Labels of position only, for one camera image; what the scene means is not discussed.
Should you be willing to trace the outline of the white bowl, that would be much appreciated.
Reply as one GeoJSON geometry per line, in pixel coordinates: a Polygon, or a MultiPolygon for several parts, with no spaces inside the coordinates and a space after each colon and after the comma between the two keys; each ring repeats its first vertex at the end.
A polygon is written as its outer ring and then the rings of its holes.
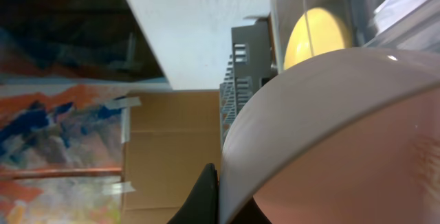
{"type": "Polygon", "coordinates": [[[228,131],[219,220],[439,222],[439,56],[351,48],[270,80],[228,131]]]}

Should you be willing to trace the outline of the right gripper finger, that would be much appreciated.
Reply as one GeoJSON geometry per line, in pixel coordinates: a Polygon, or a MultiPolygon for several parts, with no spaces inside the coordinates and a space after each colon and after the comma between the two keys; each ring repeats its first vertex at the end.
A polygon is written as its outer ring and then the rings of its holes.
{"type": "Polygon", "coordinates": [[[206,164],[190,194],[168,224],[218,223],[218,176],[215,165],[206,164]]]}

